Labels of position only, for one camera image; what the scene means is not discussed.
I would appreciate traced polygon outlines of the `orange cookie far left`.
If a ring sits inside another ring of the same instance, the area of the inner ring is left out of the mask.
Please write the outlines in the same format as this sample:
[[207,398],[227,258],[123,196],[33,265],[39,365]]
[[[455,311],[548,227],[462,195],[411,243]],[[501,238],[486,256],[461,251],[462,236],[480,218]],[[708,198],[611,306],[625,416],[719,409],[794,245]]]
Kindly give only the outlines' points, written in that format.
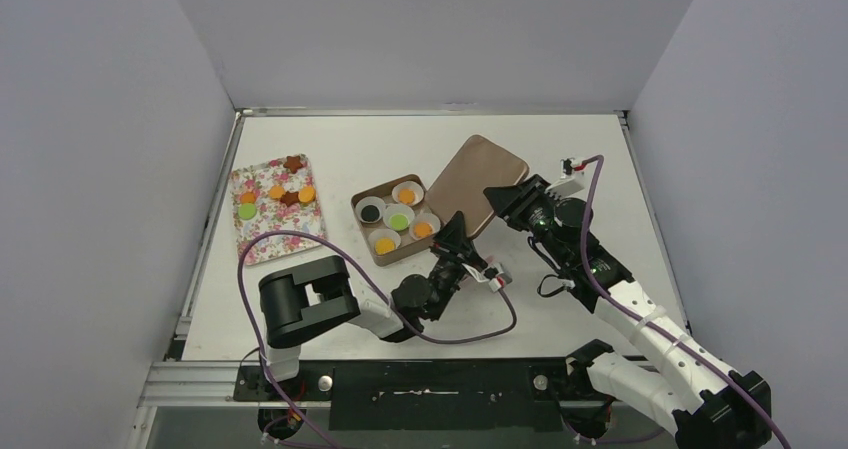
[[257,196],[253,192],[245,192],[240,195],[239,201],[241,204],[255,204]]

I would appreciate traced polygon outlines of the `white paper cup left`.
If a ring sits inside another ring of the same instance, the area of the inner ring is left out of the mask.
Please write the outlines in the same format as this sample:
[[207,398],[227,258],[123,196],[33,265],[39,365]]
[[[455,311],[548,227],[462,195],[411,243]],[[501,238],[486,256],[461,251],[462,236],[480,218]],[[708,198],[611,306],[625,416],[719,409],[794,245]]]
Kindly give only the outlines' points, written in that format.
[[363,224],[375,224],[383,220],[386,202],[377,196],[367,196],[354,205],[354,213]]

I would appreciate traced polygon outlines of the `orange round cookie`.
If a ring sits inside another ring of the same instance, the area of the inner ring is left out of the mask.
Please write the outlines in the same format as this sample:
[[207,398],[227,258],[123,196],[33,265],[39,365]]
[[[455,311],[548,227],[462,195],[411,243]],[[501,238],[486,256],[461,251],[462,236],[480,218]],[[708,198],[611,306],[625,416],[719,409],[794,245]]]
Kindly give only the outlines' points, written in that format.
[[398,191],[397,200],[399,203],[413,206],[416,204],[417,196],[414,190],[410,188],[403,188]]
[[298,201],[302,205],[308,205],[316,200],[316,189],[312,185],[303,186],[298,191]]

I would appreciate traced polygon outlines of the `green round cookie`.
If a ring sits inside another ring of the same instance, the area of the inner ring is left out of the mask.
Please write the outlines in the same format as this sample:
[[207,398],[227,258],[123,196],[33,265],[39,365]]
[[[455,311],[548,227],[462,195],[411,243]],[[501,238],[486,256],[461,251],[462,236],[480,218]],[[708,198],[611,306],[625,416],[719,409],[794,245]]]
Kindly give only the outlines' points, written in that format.
[[408,226],[409,226],[409,223],[410,223],[410,219],[406,215],[400,214],[400,213],[392,214],[388,218],[388,225],[393,230],[398,231],[398,232],[407,229]]
[[237,214],[241,220],[251,220],[257,214],[257,207],[254,203],[241,203],[238,206]]

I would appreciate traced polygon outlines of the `orange flower cookie tray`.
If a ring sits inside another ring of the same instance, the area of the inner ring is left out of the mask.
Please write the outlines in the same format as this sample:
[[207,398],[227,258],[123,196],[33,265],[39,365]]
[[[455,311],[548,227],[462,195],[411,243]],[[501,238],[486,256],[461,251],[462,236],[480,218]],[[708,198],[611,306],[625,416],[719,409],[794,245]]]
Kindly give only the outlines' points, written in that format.
[[272,200],[280,200],[286,194],[286,190],[280,185],[273,185],[268,190],[268,197]]

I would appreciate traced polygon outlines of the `white paper cup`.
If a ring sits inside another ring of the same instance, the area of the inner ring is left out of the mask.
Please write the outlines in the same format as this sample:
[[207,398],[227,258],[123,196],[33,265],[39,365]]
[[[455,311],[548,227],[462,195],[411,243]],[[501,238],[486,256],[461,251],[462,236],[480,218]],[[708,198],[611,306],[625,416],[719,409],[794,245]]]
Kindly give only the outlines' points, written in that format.
[[414,210],[404,204],[388,204],[383,213],[385,226],[398,233],[407,230],[414,219]]
[[414,180],[407,180],[397,184],[391,192],[392,199],[409,207],[414,207],[423,201],[424,188]]
[[441,221],[435,214],[421,212],[410,223],[408,233],[413,240],[422,240],[435,235],[440,229]]
[[383,256],[397,250],[401,246],[401,236],[394,230],[379,228],[367,237],[369,247],[376,256]]
[[386,202],[377,196],[367,196],[354,205],[354,213],[363,224],[375,224],[383,220]]

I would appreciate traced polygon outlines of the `brown star cookie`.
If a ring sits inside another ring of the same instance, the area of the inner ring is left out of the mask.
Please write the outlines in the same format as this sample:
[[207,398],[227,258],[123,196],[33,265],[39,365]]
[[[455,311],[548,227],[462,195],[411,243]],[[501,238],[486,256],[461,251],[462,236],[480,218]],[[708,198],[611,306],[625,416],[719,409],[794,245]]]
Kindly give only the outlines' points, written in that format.
[[287,156],[285,162],[283,163],[283,167],[287,169],[291,174],[296,174],[300,169],[304,167],[303,160],[299,155]]
[[289,206],[292,206],[292,205],[297,205],[297,204],[299,204],[299,203],[300,203],[300,200],[299,200],[299,193],[298,193],[298,192],[292,192],[292,191],[286,191],[286,192],[285,192],[285,193],[284,193],[284,194],[283,194],[283,195],[279,198],[279,202],[280,202],[283,206],[286,206],[286,207],[289,207]]

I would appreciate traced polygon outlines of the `brown box lid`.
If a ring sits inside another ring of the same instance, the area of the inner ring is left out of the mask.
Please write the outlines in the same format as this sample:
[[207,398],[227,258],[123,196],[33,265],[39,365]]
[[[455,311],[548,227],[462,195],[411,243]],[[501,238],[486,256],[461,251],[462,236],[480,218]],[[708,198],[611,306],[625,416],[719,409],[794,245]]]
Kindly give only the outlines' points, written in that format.
[[447,223],[457,211],[469,239],[479,236],[494,218],[484,195],[488,187],[512,186],[529,173],[524,159],[481,135],[470,136],[425,192],[431,211]]

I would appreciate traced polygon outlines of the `black round cookie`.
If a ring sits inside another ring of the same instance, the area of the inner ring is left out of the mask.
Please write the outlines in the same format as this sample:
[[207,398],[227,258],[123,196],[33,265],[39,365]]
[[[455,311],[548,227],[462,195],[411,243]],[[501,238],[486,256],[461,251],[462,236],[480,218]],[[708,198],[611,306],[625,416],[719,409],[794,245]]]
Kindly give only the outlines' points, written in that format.
[[361,207],[360,216],[366,224],[375,223],[382,218],[382,210],[377,205],[367,204]]

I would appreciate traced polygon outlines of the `orange flower cookie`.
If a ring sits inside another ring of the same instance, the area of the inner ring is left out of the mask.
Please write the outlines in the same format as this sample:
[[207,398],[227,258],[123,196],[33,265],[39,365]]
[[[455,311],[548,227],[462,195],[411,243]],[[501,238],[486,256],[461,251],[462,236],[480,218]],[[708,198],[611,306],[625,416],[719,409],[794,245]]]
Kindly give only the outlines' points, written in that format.
[[433,234],[433,227],[428,222],[417,222],[412,227],[412,235],[416,239],[424,239]]

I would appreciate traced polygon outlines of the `brown square cookie box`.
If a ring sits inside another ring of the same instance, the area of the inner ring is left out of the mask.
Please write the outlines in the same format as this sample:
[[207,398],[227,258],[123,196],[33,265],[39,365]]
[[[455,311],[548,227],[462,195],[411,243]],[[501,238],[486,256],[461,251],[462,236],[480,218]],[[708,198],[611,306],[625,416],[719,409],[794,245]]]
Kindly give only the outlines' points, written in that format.
[[385,267],[427,250],[443,221],[425,201],[427,188],[408,174],[351,197],[351,208],[374,263]]

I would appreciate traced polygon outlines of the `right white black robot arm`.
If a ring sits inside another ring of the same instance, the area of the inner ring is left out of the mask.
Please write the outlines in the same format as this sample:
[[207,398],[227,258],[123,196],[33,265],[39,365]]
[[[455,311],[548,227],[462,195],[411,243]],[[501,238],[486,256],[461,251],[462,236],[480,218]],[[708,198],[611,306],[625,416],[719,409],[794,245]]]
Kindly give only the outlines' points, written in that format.
[[645,369],[594,340],[567,358],[574,394],[626,403],[680,448],[760,448],[772,439],[768,383],[754,371],[738,372],[677,325],[590,232],[586,201],[550,194],[539,176],[483,194],[497,217],[542,247],[567,292],[652,365]]

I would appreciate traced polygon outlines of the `white paper cup centre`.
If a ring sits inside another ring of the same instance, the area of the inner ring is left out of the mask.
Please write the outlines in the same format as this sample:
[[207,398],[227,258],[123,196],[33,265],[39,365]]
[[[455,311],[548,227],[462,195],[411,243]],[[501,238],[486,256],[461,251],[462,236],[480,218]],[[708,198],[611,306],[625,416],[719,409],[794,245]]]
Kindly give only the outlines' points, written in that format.
[[404,204],[388,204],[383,213],[385,226],[398,233],[407,230],[414,219],[414,210]]

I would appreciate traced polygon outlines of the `brown star cookie centre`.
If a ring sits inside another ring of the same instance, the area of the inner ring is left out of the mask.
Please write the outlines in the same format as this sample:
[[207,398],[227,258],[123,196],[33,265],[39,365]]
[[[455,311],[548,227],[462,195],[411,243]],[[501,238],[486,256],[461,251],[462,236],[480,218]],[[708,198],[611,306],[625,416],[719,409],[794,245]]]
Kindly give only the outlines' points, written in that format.
[[299,204],[299,203],[300,203],[300,200],[299,200],[299,193],[298,193],[298,192],[292,192],[292,191],[286,191],[286,192],[285,192],[285,193],[284,193],[284,194],[283,194],[283,195],[279,198],[279,202],[280,202],[283,206],[286,206],[286,207],[289,207],[289,206],[292,206],[292,205],[297,205],[297,204]]

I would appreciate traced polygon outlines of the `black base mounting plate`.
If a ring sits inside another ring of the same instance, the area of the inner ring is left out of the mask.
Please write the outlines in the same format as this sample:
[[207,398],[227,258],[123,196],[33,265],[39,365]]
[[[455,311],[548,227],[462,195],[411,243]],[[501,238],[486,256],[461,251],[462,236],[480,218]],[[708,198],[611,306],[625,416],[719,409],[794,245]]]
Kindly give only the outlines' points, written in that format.
[[281,386],[332,431],[553,432],[564,415],[597,428],[616,407],[575,388],[562,358],[305,361]]

